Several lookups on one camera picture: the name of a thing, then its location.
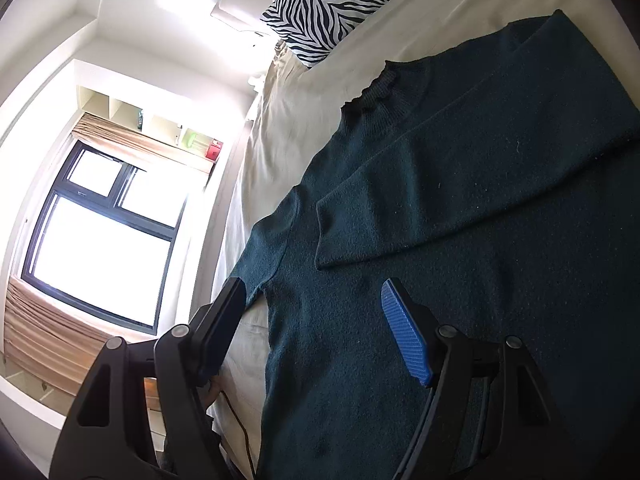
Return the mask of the dark teal knit sweater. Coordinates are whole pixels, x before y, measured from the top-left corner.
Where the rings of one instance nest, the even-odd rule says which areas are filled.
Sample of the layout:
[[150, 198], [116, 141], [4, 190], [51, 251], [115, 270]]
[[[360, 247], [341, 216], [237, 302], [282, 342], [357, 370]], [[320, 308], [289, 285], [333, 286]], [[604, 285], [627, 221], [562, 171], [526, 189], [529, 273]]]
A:
[[521, 338], [572, 478], [638, 476], [639, 112], [562, 12], [388, 63], [233, 275], [269, 308], [259, 478], [397, 470], [428, 393], [388, 278], [465, 335]]

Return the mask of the black framed window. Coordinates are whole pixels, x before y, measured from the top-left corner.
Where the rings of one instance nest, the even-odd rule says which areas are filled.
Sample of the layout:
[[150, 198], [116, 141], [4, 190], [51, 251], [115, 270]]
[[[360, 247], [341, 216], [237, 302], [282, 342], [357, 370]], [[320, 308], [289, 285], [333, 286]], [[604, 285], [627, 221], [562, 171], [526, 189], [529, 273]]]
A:
[[156, 333], [186, 187], [78, 142], [55, 177], [22, 279], [63, 304]]

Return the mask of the red box on shelf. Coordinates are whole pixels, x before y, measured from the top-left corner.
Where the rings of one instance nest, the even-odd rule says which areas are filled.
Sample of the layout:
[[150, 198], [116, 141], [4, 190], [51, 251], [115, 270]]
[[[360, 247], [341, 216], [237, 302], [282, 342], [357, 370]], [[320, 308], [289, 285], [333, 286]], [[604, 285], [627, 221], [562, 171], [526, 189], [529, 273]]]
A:
[[220, 141], [213, 140], [208, 144], [205, 157], [212, 162], [216, 162], [224, 144]]

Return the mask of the beige roman blind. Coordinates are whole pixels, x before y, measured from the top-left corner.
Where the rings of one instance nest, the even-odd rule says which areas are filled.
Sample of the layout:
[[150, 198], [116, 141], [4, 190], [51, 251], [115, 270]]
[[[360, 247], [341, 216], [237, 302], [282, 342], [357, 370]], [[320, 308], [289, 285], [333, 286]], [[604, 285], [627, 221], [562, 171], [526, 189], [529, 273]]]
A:
[[200, 172], [215, 164], [197, 154], [144, 136], [99, 116], [84, 113], [72, 129], [75, 140], [144, 170]]

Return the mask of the cream bed sheet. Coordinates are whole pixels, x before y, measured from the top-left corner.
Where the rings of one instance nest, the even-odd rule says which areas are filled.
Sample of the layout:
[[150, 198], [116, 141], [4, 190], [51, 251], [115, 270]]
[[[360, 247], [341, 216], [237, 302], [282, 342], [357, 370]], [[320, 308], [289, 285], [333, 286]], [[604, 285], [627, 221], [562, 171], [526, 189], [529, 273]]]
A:
[[[392, 0], [317, 66], [303, 66], [291, 52], [280, 54], [268, 70], [245, 149], [217, 280], [234, 276], [254, 226], [299, 184], [314, 156], [337, 132], [343, 106], [359, 98], [388, 63], [430, 58], [511, 23], [555, 12], [564, 13], [582, 32], [639, 111], [639, 47], [611, 0]], [[248, 296], [247, 307], [251, 320], [268, 326], [258, 358], [266, 390], [269, 308], [264, 297]], [[504, 439], [514, 463], [499, 471], [500, 478], [574, 479], [570, 470], [576, 462], [553, 403], [562, 429], [559, 437], [536, 439], [529, 424], [514, 426]]]

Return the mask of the white wall shelf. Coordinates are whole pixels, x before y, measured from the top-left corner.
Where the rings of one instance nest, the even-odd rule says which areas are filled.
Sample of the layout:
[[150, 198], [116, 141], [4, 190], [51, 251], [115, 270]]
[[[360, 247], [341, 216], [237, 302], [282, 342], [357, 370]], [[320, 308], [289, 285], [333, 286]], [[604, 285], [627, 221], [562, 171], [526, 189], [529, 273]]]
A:
[[153, 114], [147, 115], [140, 107], [86, 87], [77, 88], [77, 101], [83, 112], [105, 120], [110, 126], [118, 125], [132, 131], [139, 138], [151, 139], [200, 159], [208, 160], [205, 157], [208, 144], [217, 140], [180, 122], [171, 122]]

